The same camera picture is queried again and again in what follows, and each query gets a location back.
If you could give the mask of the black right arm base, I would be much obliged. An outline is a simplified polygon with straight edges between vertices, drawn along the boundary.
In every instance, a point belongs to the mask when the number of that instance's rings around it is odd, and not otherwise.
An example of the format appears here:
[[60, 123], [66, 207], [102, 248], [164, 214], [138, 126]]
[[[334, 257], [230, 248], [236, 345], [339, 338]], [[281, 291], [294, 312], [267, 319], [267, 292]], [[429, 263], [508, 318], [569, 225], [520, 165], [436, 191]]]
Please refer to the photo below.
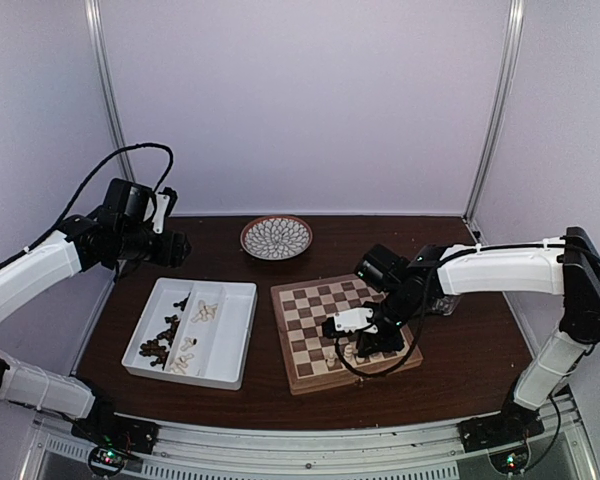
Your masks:
[[538, 410], [529, 410], [507, 398], [498, 413], [473, 417], [458, 424], [466, 453], [489, 450], [491, 465], [498, 473], [520, 474], [531, 463], [529, 439], [545, 427]]

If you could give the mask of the white chess king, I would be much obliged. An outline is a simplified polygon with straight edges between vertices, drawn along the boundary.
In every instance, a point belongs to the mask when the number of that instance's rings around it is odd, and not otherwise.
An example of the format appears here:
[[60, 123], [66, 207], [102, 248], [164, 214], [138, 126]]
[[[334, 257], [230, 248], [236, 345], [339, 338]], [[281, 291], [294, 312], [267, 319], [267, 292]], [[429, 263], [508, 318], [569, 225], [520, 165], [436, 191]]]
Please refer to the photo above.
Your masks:
[[355, 364], [355, 350], [352, 344], [347, 344], [344, 347], [343, 356], [349, 365], [353, 366]]

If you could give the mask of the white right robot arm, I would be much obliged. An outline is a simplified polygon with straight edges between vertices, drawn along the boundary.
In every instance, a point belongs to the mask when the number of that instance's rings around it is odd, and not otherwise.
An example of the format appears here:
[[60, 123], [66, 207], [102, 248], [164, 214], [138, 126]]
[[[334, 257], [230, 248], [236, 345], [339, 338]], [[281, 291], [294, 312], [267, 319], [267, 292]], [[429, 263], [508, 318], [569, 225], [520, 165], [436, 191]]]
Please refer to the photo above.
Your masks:
[[600, 258], [586, 231], [532, 243], [427, 245], [412, 259], [374, 245], [355, 274], [385, 293], [373, 322], [392, 334], [418, 310], [445, 297], [480, 292], [560, 296], [563, 314], [540, 352], [513, 385], [511, 405], [493, 419], [499, 440], [515, 440], [580, 359], [600, 343]]

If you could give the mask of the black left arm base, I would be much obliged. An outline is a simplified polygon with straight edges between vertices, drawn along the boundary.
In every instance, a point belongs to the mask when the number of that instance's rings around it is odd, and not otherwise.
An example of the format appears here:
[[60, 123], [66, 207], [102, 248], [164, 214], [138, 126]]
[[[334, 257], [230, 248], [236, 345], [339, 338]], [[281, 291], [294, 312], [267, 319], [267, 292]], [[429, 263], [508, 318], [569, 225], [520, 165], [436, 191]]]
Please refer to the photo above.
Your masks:
[[136, 461], [139, 454], [151, 454], [159, 433], [155, 422], [118, 415], [113, 400], [101, 393], [95, 393], [94, 403], [84, 418], [68, 416], [66, 420], [71, 423], [74, 436], [124, 460]]

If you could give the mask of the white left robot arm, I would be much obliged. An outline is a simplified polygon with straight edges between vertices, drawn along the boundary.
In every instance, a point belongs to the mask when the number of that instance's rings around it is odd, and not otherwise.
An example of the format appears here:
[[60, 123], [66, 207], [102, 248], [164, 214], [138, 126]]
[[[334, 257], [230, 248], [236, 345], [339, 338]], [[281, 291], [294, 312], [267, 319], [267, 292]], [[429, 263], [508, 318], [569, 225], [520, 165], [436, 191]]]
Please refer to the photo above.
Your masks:
[[[0, 324], [54, 285], [96, 265], [114, 270], [123, 262], [177, 268], [191, 251], [187, 236], [166, 229], [177, 201], [175, 190], [160, 192], [122, 179], [110, 182], [102, 205], [87, 216], [62, 216], [42, 241], [0, 268]], [[84, 419], [103, 444], [124, 433], [118, 415], [102, 405], [84, 382], [19, 361], [0, 350], [0, 400]]]

